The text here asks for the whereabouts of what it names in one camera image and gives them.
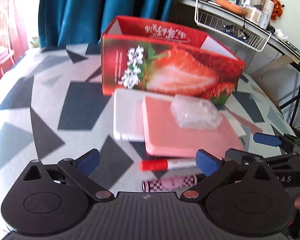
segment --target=orange plate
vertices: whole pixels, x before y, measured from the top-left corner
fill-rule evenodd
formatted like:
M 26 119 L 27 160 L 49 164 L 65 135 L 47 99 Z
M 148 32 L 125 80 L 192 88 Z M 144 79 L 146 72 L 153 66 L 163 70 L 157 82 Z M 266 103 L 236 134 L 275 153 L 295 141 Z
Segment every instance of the orange plate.
M 227 0 L 215 0 L 215 2 L 218 5 L 220 5 L 221 7 L 223 7 L 224 9 L 227 9 L 230 12 L 233 12 L 233 13 L 238 14 L 238 15 L 243 15 L 244 14 L 242 7 L 240 7 L 238 5 L 235 5 L 233 3 L 230 3 Z

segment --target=teal curtain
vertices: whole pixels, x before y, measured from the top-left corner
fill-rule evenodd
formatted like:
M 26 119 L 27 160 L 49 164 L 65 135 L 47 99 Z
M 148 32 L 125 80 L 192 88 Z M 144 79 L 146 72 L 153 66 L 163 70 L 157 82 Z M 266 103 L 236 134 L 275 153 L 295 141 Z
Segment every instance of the teal curtain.
M 116 15 L 166 21 L 173 0 L 40 0 L 41 47 L 96 43 Z

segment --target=wire basket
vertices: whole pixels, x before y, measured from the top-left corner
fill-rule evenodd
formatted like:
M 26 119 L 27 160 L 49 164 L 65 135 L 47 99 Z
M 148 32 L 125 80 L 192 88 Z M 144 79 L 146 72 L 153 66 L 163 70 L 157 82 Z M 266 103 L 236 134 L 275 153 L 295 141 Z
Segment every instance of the wire basket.
M 202 28 L 214 31 L 216 33 L 219 33 L 223 36 L 226 36 L 226 37 L 232 39 L 233 41 L 238 42 L 238 43 L 248 47 L 249 49 L 253 49 L 257 52 L 263 51 L 263 49 L 265 48 L 266 44 L 268 43 L 268 41 L 271 37 L 271 33 L 269 33 L 269 36 L 267 36 L 266 38 L 263 38 L 263 37 L 256 35 L 255 33 L 252 33 L 251 31 L 245 29 L 244 31 L 245 31 L 245 33 L 247 33 L 247 35 L 249 37 L 246 41 L 241 41 L 233 36 L 230 36 L 230 35 L 222 32 L 222 29 L 227 25 L 235 25 L 241 29 L 242 29 L 242 26 L 238 26 L 229 20 L 216 17 L 215 15 L 208 14 L 201 10 L 199 11 L 198 0 L 195 1 L 194 21 L 199 27 L 202 27 Z

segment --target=orange flowers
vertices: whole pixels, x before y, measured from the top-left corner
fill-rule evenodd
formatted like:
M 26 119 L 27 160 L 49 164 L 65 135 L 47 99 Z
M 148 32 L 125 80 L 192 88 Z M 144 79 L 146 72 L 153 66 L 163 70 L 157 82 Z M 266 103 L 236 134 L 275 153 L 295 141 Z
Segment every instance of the orange flowers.
M 282 8 L 284 8 L 284 4 L 281 4 L 281 2 L 279 0 L 271 0 L 272 2 L 274 2 L 274 9 L 271 15 L 271 20 L 275 21 L 278 17 L 280 18 L 282 16 L 283 10 Z
M 277 17 L 281 17 L 283 10 L 282 8 L 284 7 L 284 4 L 281 4 L 279 0 L 271 0 L 272 2 L 274 2 L 274 9 L 271 15 L 271 20 L 275 21 L 277 19 Z

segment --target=clear plastic packaging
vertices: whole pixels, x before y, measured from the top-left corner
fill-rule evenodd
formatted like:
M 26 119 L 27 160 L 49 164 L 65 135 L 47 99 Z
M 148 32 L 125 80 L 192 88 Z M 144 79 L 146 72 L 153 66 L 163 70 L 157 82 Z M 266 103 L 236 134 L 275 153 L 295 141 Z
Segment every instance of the clear plastic packaging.
M 245 17 L 247 20 L 253 22 L 254 24 L 258 25 L 262 11 L 259 9 L 246 5 L 245 8 Z
M 171 111 L 182 128 L 216 129 L 222 122 L 214 104 L 202 98 L 175 95 Z

